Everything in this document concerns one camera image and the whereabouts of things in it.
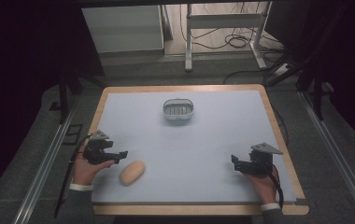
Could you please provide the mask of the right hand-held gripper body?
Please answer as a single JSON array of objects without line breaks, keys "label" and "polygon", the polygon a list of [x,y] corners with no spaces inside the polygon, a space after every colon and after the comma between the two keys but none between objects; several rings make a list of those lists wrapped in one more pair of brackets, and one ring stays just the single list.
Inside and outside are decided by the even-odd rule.
[{"label": "right hand-held gripper body", "polygon": [[255,176],[266,176],[272,172],[273,156],[283,152],[267,143],[251,146],[249,162],[244,165],[244,173]]}]

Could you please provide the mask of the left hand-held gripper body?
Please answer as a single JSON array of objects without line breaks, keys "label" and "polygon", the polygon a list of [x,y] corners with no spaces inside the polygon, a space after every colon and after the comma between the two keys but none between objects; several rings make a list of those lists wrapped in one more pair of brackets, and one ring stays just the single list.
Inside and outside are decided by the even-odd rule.
[{"label": "left hand-held gripper body", "polygon": [[90,164],[100,164],[105,161],[115,161],[116,155],[106,153],[105,149],[113,147],[114,142],[109,141],[109,136],[100,130],[93,133],[83,152],[83,158]]}]

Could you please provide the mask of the tan bread roll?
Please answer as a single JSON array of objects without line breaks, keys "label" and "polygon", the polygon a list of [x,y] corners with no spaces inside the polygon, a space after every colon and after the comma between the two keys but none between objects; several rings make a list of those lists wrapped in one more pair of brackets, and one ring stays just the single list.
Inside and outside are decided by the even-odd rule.
[{"label": "tan bread roll", "polygon": [[134,183],[144,172],[146,166],[142,161],[133,161],[120,173],[120,181],[124,186]]}]

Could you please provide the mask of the small white basket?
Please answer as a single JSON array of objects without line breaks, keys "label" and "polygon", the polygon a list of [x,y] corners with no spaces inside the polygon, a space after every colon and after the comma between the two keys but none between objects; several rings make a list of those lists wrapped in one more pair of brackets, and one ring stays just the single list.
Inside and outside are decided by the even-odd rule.
[{"label": "small white basket", "polygon": [[169,120],[187,120],[194,113],[194,104],[189,99],[169,99],[163,104],[163,115]]}]

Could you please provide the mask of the person's left hand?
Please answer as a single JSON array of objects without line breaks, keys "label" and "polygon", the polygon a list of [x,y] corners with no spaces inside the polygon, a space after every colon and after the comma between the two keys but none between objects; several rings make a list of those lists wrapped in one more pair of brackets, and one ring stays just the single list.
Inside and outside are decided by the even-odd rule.
[{"label": "person's left hand", "polygon": [[73,184],[81,186],[90,186],[96,175],[103,169],[110,168],[113,164],[91,164],[87,162],[83,153],[79,152],[74,160]]}]

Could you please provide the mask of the person's right hand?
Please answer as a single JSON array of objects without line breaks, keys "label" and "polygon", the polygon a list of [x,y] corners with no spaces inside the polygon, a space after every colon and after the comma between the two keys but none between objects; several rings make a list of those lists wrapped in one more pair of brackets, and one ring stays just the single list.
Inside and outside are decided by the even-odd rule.
[{"label": "person's right hand", "polygon": [[262,204],[277,202],[277,187],[269,176],[256,177],[254,175],[246,175],[246,178],[251,182]]}]

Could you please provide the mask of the white table mat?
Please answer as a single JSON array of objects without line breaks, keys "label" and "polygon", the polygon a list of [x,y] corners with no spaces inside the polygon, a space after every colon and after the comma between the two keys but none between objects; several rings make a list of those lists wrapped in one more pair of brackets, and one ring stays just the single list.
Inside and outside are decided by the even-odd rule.
[{"label": "white table mat", "polygon": [[[164,102],[177,98],[193,102],[190,119],[164,117]],[[246,161],[251,146],[277,143],[258,91],[110,93],[98,128],[128,156],[96,176],[94,203],[256,203],[231,156]],[[124,186],[120,173],[133,161],[145,172]]]}]

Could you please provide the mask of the wooden table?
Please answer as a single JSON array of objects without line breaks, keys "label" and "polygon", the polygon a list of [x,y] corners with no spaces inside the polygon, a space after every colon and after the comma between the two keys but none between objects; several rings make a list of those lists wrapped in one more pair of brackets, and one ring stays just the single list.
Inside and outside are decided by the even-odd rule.
[{"label": "wooden table", "polygon": [[[107,97],[110,93],[142,93],[142,92],[178,92],[178,91],[258,91],[263,100],[266,114],[270,119],[277,143],[273,146],[283,152],[274,157],[279,171],[279,178],[284,192],[283,211],[287,215],[305,215],[309,207],[300,182],[291,162],[290,154],[285,146],[276,117],[265,89],[260,84],[248,85],[198,85],[198,86],[145,86],[145,87],[109,87],[104,89],[91,129],[99,130]],[[261,212],[260,201],[256,203],[93,203],[98,215],[128,216],[244,216],[258,215]]]}]

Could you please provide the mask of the black metal stand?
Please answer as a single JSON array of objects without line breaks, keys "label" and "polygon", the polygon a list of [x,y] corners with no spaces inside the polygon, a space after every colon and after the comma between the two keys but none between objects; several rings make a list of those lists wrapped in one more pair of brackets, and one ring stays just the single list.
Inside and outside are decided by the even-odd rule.
[{"label": "black metal stand", "polygon": [[310,50],[308,56],[279,77],[271,79],[270,81],[265,79],[263,82],[265,87],[272,87],[282,80],[291,77],[298,72],[301,72],[301,75],[295,83],[296,90],[306,91],[311,83],[314,84],[312,105],[313,112],[319,120],[323,120],[321,113],[323,80],[323,74],[321,73],[321,56],[324,53],[327,44],[330,42],[331,36],[337,24],[341,20],[342,15],[346,11],[348,5],[348,0],[328,1],[333,3],[333,5],[325,14],[322,22],[320,22],[315,30],[311,33],[311,40],[313,40],[316,35],[319,36],[317,37],[317,41],[314,44],[314,48]]},{"label": "black metal stand", "polygon": [[100,60],[94,62],[84,61],[78,65],[72,65],[62,60],[56,60],[52,63],[53,72],[58,77],[59,102],[54,102],[50,110],[60,110],[60,124],[67,121],[69,106],[67,91],[73,95],[80,95],[83,92],[83,86],[79,79],[82,77],[90,81],[101,90],[107,87],[107,84],[98,79],[105,75],[103,66]]}]

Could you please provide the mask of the white power strip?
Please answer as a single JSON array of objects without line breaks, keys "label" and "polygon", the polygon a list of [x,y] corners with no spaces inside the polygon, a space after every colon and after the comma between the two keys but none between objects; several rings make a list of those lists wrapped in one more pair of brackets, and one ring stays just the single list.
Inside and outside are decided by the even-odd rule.
[{"label": "white power strip", "polygon": [[291,65],[289,63],[284,63],[274,72],[274,75],[277,77],[281,76],[285,72],[287,72],[290,68],[291,68]]}]

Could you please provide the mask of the white cabinet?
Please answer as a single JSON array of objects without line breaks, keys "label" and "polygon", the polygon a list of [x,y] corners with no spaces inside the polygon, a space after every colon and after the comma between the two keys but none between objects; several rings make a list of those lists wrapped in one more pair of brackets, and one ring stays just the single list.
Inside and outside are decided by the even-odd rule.
[{"label": "white cabinet", "polygon": [[159,6],[83,8],[98,53],[163,49]]}]

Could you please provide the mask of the black floor frame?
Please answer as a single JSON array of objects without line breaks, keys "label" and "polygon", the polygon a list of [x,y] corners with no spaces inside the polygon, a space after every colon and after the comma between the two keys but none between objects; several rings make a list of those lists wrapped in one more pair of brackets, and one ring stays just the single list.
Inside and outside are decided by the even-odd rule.
[{"label": "black floor frame", "polygon": [[82,124],[71,124],[64,135],[63,145],[74,146],[78,143],[82,131]]}]

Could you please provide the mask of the metal floor rail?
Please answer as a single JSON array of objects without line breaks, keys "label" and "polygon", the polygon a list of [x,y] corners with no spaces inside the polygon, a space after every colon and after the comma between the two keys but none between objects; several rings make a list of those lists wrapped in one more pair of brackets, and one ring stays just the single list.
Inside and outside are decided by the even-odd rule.
[{"label": "metal floor rail", "polygon": [[14,217],[12,224],[28,224],[36,207],[36,203],[40,197],[41,191],[44,188],[50,169],[57,157],[64,136],[67,132],[67,128],[76,112],[78,101],[79,98],[74,97],[68,104],[69,112],[67,113],[67,117],[64,122],[58,126],[56,134],[53,135],[52,141],[46,150],[43,160],[39,163],[39,167],[35,173],[33,181],[21,202],[21,206]]},{"label": "metal floor rail", "polygon": [[340,147],[335,142],[326,123],[321,120],[315,113],[310,97],[305,92],[301,91],[298,92],[298,95],[302,99],[309,117],[312,119],[324,145],[326,146],[327,150],[331,155],[332,160],[334,161],[337,170],[343,177],[355,201],[355,174],[349,166],[348,161],[343,156]]}]

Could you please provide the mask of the white desk frame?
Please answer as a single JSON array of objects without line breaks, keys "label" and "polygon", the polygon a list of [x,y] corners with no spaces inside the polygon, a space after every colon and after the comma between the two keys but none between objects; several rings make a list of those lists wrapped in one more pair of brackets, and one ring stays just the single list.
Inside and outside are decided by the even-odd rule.
[{"label": "white desk frame", "polygon": [[192,14],[192,5],[187,5],[186,14],[186,49],[185,49],[185,70],[192,70],[192,30],[212,28],[253,28],[255,36],[249,42],[249,46],[255,60],[261,70],[266,68],[266,63],[260,53],[259,43],[263,28],[268,17],[271,2],[268,1],[261,13],[231,13],[231,14]]}]

